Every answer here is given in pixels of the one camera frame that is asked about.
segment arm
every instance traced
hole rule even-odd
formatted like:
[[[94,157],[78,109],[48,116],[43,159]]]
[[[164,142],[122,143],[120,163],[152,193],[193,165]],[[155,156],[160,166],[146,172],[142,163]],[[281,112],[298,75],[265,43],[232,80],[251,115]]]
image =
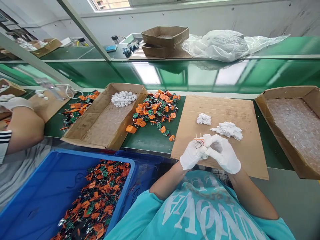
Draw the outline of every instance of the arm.
[[[251,181],[243,168],[236,174],[228,173],[228,175],[238,200],[244,209],[259,218],[279,219],[279,215],[271,202]]]
[[[202,159],[207,148],[197,141],[189,142],[183,155],[168,172],[159,178],[150,188],[150,193],[154,193],[159,199],[165,200],[176,189],[187,171],[193,168]]]
[[[213,150],[210,145],[214,143],[214,147],[219,152]],[[277,211],[271,202],[260,191],[260,189],[251,181],[246,171],[241,167],[240,161],[227,139],[219,135],[205,138],[205,146],[208,146],[206,155],[211,156],[219,165],[228,172],[230,181],[237,194],[241,205],[251,215],[276,220],[279,218]]]
[[[180,161],[159,178],[150,188],[150,193],[154,193],[159,199],[165,200],[176,189],[188,170],[183,170]]]
[[[8,102],[1,102],[1,106],[12,112],[12,119],[7,127],[12,135],[6,154],[28,149],[43,140],[44,122],[33,111],[31,102],[15,97]]]

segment hand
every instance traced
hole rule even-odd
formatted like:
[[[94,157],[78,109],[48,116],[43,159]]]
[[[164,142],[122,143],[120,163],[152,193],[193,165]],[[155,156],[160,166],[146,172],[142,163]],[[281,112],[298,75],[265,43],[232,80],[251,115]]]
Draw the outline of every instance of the hand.
[[[27,107],[33,110],[32,103],[28,101],[27,99],[21,98],[21,97],[14,97],[11,98],[8,102],[0,102],[0,106],[5,107],[6,109],[12,110],[15,107]]]
[[[205,146],[201,146],[197,141],[189,142],[183,155],[180,157],[180,164],[183,170],[188,170],[193,168],[201,159],[207,151]]]
[[[209,134],[205,134],[204,136],[204,145],[208,150],[205,152],[205,155],[208,155],[214,158],[226,172],[231,174],[236,174],[241,169],[241,163],[237,159],[237,156],[229,143],[229,141],[219,135],[213,135],[211,137],[207,136]],[[213,150],[210,145],[214,144],[214,148],[217,151]]]

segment forearm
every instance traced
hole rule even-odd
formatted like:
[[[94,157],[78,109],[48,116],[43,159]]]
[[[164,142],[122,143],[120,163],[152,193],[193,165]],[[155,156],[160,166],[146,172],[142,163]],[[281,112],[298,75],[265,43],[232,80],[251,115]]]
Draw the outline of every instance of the forearm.
[[[12,131],[7,154],[19,152],[43,140],[44,122],[30,108],[16,107],[12,111],[12,119],[7,127]]]
[[[150,193],[154,193],[159,199],[165,200],[176,189],[188,170],[183,170],[180,161],[159,178],[150,188]]]
[[[279,218],[279,215],[271,202],[251,181],[243,168],[236,174],[228,173],[228,175],[238,200],[244,209],[256,217],[271,220]]]

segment blue object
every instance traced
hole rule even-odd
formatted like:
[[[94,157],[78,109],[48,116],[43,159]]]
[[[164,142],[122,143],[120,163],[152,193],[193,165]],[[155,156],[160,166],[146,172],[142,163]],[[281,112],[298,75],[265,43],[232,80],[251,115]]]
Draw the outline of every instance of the blue object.
[[[128,211],[137,195],[154,179],[160,159],[132,158],[59,149],[51,151],[36,171],[0,213],[1,240],[49,240],[61,226],[59,221],[88,184],[87,170],[100,159],[130,163],[130,171],[113,212],[107,234]]]
[[[117,48],[118,48],[117,45],[108,46],[108,47],[106,47],[106,51],[107,52],[115,52],[117,50]]]
[[[136,201],[137,197],[145,190],[148,190],[155,183],[155,181],[157,180],[159,165],[163,162],[163,157],[122,150],[117,151],[114,155],[124,158],[130,158],[139,165],[139,171],[136,171],[136,175],[133,176],[133,179],[135,179],[135,181],[131,181],[131,185],[129,186],[129,195],[126,197],[125,204],[120,213],[121,219],[130,209],[132,204]]]

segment turquoise t-shirt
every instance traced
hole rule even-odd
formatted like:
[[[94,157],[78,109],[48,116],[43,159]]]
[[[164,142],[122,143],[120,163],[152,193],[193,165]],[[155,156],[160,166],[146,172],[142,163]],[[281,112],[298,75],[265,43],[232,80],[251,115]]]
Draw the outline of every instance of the turquoise t-shirt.
[[[105,240],[131,239],[294,239],[282,218],[250,215],[235,192],[212,173],[186,174],[165,201],[153,193],[140,194]]]

